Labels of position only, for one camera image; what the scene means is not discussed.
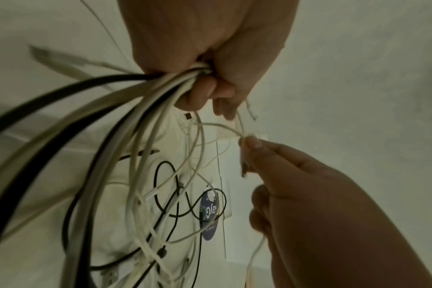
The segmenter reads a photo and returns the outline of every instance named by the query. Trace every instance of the human hand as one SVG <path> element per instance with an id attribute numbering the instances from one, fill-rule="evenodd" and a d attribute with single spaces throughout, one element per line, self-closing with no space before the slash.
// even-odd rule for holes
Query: human hand
<path id="1" fill-rule="evenodd" d="M 176 106 L 216 115 L 236 108 L 273 63 L 289 34 L 298 0 L 118 0 L 133 56 L 146 73 L 182 72 L 211 61 L 217 77 L 200 78 Z"/>
<path id="2" fill-rule="evenodd" d="M 432 276 L 376 203 L 349 177 L 311 156 L 255 137 L 240 144 L 251 226 L 268 239 L 277 288 L 432 287 Z"/>

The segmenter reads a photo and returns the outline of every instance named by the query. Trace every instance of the sticker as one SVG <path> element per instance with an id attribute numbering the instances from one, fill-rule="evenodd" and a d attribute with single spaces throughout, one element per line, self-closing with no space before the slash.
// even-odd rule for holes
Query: sticker
<path id="1" fill-rule="evenodd" d="M 210 190 L 208 192 L 205 192 L 202 196 L 202 201 L 200 202 L 200 217 L 204 221 L 209 221 L 210 219 L 213 219 L 216 217 L 217 213 L 217 201 L 216 201 L 216 195 L 213 190 Z M 202 232 L 203 239 L 209 241 L 216 233 L 217 228 L 217 222 L 219 219 L 216 219 L 208 228 L 206 228 Z M 200 222 L 200 227 L 205 227 L 208 225 L 208 222 Z"/>

